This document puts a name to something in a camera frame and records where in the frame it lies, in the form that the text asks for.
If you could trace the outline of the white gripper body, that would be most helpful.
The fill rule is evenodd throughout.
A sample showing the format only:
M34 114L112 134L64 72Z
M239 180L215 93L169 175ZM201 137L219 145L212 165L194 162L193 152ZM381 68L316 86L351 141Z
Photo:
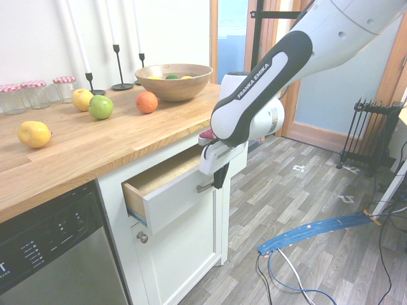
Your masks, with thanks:
M220 141L209 144L202 151L199 170L203 174L212 175L242 153L245 147L246 143L236 147L229 147Z

